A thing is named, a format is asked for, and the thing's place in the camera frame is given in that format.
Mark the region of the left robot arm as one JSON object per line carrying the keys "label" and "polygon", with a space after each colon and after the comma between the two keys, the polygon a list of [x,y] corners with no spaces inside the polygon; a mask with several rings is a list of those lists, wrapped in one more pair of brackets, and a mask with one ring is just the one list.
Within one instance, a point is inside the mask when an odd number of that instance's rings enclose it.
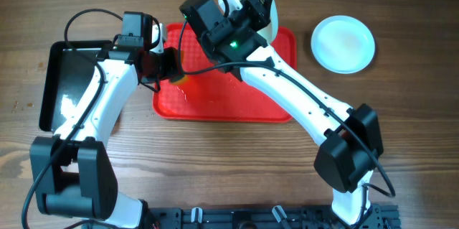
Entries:
{"label": "left robot arm", "polygon": [[51,137],[38,136],[29,150],[33,183],[24,201],[21,223],[28,228],[32,200],[45,215],[79,219],[106,228],[155,228],[144,200],[118,189],[106,151],[118,116],[143,78],[154,83],[179,74],[181,53],[109,41],[58,42],[60,51],[92,65],[93,76],[67,120]]}

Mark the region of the orange and green sponge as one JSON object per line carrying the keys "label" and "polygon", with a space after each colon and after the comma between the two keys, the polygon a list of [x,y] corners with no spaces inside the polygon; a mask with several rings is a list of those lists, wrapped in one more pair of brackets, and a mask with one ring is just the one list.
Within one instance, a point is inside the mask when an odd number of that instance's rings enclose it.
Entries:
{"label": "orange and green sponge", "polygon": [[182,58],[180,50],[174,50],[174,67],[172,68],[172,70],[173,74],[169,78],[170,83],[174,85],[180,85],[181,83],[186,82],[187,76],[182,67]]}

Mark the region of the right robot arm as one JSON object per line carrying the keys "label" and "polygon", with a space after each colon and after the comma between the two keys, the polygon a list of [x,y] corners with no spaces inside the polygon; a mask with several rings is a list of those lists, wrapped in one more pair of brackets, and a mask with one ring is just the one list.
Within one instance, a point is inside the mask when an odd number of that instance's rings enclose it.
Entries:
{"label": "right robot arm", "polygon": [[375,110],[331,97],[280,57],[265,34],[278,26],[274,0],[187,0],[180,10],[214,68],[265,94],[306,130],[318,145],[314,168],[333,189],[331,209],[345,225],[362,225],[384,152]]}

